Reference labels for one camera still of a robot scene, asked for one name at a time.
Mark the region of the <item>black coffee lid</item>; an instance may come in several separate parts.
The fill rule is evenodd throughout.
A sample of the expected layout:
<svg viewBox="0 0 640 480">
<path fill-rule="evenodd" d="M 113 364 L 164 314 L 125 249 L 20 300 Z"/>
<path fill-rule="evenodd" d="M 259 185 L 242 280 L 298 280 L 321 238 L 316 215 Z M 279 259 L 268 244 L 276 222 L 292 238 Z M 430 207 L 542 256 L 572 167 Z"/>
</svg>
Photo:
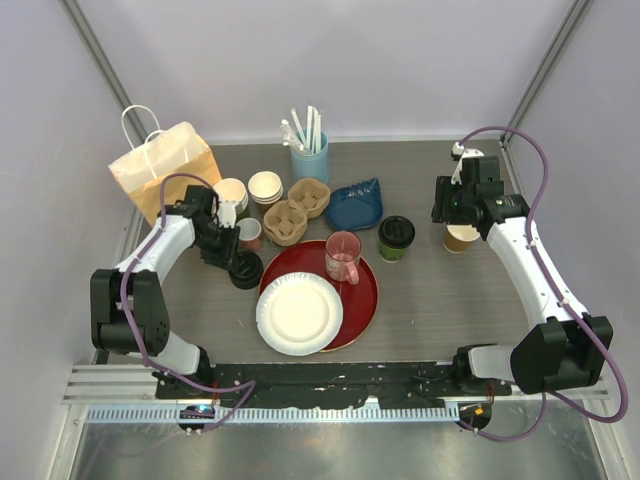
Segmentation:
<svg viewBox="0 0 640 480">
<path fill-rule="evenodd" d="M 404 216 L 392 215 L 386 217 L 379 225 L 379 240 L 387 247 L 406 249 L 415 239 L 415 227 Z"/>
</svg>

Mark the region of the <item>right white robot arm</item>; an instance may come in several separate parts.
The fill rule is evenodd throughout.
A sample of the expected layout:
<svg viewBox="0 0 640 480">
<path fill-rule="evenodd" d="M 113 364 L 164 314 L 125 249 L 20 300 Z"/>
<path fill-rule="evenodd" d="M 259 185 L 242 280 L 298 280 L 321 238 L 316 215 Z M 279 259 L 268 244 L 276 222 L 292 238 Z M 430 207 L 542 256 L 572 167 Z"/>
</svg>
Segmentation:
<svg viewBox="0 0 640 480">
<path fill-rule="evenodd" d="M 526 200 L 505 194 L 498 158 L 466 149 L 457 159 L 453 175 L 436 180 L 432 220 L 477 230 L 506 268 L 531 329 L 514 347 L 459 348 L 453 386 L 472 395 L 488 379 L 513 382 L 527 394 L 596 384 L 605 358 L 584 329 L 590 327 L 608 346 L 609 320 L 590 315 L 562 280 L 536 225 L 527 220 Z"/>
</svg>

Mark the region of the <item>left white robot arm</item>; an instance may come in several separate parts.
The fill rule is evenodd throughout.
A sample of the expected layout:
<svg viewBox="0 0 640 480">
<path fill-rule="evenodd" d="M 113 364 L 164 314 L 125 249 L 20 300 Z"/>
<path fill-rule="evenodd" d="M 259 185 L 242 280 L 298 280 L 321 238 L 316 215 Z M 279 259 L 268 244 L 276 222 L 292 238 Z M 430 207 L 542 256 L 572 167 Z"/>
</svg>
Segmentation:
<svg viewBox="0 0 640 480">
<path fill-rule="evenodd" d="M 228 272 L 239 264 L 236 204 L 206 186 L 190 185 L 185 198 L 165 205 L 143 242 L 111 269 L 90 279 L 91 339 L 103 351 L 137 356 L 178 379 L 200 399 L 214 382 L 206 351 L 171 330 L 162 284 L 181 254 L 196 246 L 204 259 Z"/>
</svg>

